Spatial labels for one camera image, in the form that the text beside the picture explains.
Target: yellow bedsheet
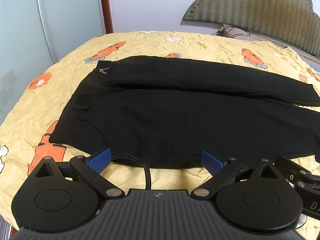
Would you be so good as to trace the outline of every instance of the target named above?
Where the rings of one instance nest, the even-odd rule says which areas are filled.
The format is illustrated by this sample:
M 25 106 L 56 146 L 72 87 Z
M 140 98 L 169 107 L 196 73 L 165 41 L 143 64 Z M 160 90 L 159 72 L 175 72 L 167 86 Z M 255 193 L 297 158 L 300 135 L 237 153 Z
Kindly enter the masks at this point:
M 292 49 L 281 49 L 270 42 L 180 32 L 113 33 L 95 37 L 35 79 L 0 127 L 0 214 L 15 228 L 11 201 L 37 162 L 48 155 L 56 161 L 68 161 L 83 154 L 69 146 L 54 147 L 48 142 L 49 135 L 45 135 L 54 129 L 78 84 L 95 68 L 97 60 L 115 61 L 135 55 L 176 57 L 177 60 L 182 57 L 259 68 L 313 84 L 320 95 L 318 73 Z M 308 108 L 320 112 L 320 107 Z M 295 162 L 320 175 L 319 163 L 313 156 Z M 145 187 L 142 168 L 112 163 L 102 176 L 126 192 L 129 188 Z M 189 191 L 211 177 L 204 168 L 151 169 L 151 176 L 153 189 L 186 188 Z M 315 240 L 319 227 L 319 221 L 308 218 L 298 232 L 306 239 Z

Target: metal screw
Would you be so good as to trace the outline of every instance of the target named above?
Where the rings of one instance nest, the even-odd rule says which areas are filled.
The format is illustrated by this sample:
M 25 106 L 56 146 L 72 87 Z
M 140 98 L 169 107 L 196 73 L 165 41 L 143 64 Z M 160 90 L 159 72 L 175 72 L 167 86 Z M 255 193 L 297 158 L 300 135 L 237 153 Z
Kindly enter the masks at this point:
M 304 184 L 302 181 L 298 181 L 297 185 L 298 185 L 299 187 L 304 187 L 304 186 L 305 186 L 305 184 Z
M 106 191 L 106 194 L 110 197 L 118 197 L 122 194 L 122 191 L 118 188 L 110 188 Z
M 209 195 L 210 192 L 205 188 L 197 188 L 194 190 L 193 193 L 198 197 L 206 197 L 207 195 Z

